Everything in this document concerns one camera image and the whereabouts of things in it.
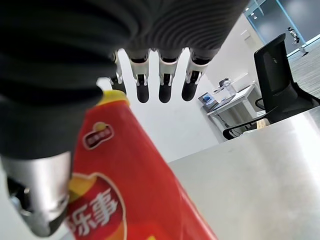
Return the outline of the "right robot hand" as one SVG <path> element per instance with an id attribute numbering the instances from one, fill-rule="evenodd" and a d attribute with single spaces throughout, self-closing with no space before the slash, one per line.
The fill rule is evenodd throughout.
<path id="1" fill-rule="evenodd" d="M 190 49 L 182 98 L 220 50 L 246 0 L 3 0 L 0 3 L 0 158 L 9 199 L 37 237 L 67 212 L 76 138 L 102 98 L 99 78 L 120 80 L 116 53 L 132 62 L 148 99 L 149 52 L 166 66 Z"/>

